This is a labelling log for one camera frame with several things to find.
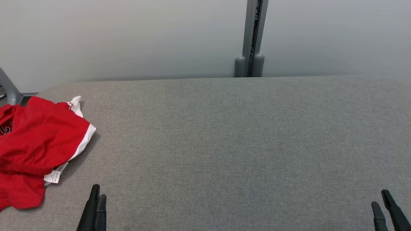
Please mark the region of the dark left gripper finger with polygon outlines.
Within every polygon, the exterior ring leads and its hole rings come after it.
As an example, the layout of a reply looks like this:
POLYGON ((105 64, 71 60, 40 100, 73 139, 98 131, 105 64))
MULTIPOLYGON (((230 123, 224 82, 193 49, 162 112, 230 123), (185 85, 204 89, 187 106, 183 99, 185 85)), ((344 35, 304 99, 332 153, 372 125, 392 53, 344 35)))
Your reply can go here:
POLYGON ((96 223, 97 205, 100 197, 100 186, 94 184, 90 196, 85 204, 77 231, 94 231, 96 223))
POLYGON ((95 217, 95 230, 106 231, 107 230, 107 196, 105 194, 100 195, 95 217))

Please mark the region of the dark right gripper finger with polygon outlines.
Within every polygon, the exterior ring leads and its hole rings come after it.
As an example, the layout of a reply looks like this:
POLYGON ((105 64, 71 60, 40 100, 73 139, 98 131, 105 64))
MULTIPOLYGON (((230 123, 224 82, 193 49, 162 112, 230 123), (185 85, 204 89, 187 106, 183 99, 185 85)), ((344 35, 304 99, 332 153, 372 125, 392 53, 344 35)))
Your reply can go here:
POLYGON ((386 219, 384 217, 381 207, 379 206, 379 203, 377 203, 376 201, 372 202, 372 212, 374 215, 375 231, 388 231, 386 219))
POLYGON ((410 231, 411 225, 402 209, 396 204, 389 190, 381 191, 385 208, 389 211, 395 231, 410 231))

